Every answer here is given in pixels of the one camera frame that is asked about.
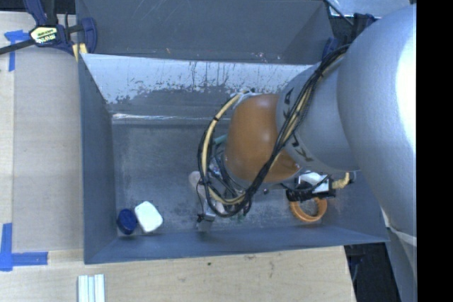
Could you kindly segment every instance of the white eraser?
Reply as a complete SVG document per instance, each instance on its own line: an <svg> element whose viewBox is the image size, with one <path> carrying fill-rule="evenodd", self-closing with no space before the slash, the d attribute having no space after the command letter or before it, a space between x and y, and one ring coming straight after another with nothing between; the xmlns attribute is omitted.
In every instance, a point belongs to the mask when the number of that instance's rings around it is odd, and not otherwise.
<svg viewBox="0 0 453 302"><path fill-rule="evenodd" d="M134 211L145 233L155 231L164 222L162 215L160 215L156 207L150 202L142 202L135 207Z"/></svg>

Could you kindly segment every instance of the small white object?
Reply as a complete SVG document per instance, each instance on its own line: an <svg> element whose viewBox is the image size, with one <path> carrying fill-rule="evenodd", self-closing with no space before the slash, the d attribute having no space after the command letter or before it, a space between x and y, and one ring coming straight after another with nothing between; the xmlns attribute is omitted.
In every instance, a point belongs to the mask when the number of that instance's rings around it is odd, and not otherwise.
<svg viewBox="0 0 453 302"><path fill-rule="evenodd" d="M326 176L325 175L319 175L318 173L307 173L307 174L302 174L299 176L299 181L303 180L306 182L309 182L313 186L318 184L318 182L322 181ZM318 192L327 192L328 191L328 182L323 182L321 185L319 185L315 190L313 190L313 193L316 194Z"/></svg>
<svg viewBox="0 0 453 302"><path fill-rule="evenodd" d="M77 287L77 300L79 302L105 302L103 274L79 276Z"/></svg>
<svg viewBox="0 0 453 302"><path fill-rule="evenodd" d="M318 173L307 173L299 176L299 180L307 181L312 185L316 185L318 182L322 181L326 176L319 175Z"/></svg>
<svg viewBox="0 0 453 302"><path fill-rule="evenodd" d="M160 215L156 207L150 202L142 202L135 207L134 211L145 233L155 231L164 222L162 215Z"/></svg>

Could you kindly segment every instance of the blue tape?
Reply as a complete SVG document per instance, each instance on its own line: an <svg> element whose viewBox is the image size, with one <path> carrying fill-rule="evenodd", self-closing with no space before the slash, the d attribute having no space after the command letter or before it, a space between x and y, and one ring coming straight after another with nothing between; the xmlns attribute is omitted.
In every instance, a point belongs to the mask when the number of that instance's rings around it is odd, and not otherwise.
<svg viewBox="0 0 453 302"><path fill-rule="evenodd" d="M16 42L22 42L24 40L29 40L30 36L28 33L23 30L13 30L12 32L6 32L5 37L13 45ZM16 53L11 52L9 54L9 66L8 71L14 71L16 68Z"/></svg>
<svg viewBox="0 0 453 302"><path fill-rule="evenodd" d="M0 249L0 271L10 272L13 267L46 265L47 252L12 253L13 224L3 225Z"/></svg>

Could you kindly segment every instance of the blue clamp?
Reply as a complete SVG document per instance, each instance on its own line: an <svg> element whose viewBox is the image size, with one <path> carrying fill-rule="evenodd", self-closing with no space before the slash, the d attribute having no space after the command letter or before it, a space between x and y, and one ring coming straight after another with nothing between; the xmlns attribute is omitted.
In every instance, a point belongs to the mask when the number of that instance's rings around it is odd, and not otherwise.
<svg viewBox="0 0 453 302"><path fill-rule="evenodd" d="M0 271L10 272L13 267L46 265L47 252L12 253L13 224L3 225L0 249Z"/></svg>
<svg viewBox="0 0 453 302"><path fill-rule="evenodd" d="M14 52L22 48L36 45L37 47L52 47L74 55L74 42L71 33L84 31L86 49L92 53L98 42L96 24L92 18L83 18L81 24L66 27L58 24L55 14L55 0L23 0L27 13L35 19L36 26L29 32L29 39L0 48L0 54Z"/></svg>
<svg viewBox="0 0 453 302"><path fill-rule="evenodd" d="M57 29L56 40L43 43L36 42L38 47L52 47L74 54L72 48L74 42L71 41L70 33L83 30L85 32L86 49L89 52L93 52L96 48L98 37L94 19L83 18L81 26L76 25L75 27L65 28L63 25L58 24L58 18L55 14L55 0L23 0L23 4L27 12L35 19L36 28L48 25Z"/></svg>

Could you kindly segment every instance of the yellow cable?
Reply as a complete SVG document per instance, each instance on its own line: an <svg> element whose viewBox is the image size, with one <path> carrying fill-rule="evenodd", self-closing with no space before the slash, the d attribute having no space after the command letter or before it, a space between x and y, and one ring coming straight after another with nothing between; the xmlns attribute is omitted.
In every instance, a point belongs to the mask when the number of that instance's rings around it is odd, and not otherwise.
<svg viewBox="0 0 453 302"><path fill-rule="evenodd" d="M349 184L351 181L350 179L350 174L346 173L345 177L343 179L336 180L332 182L332 188L333 189L343 189L347 184Z"/></svg>

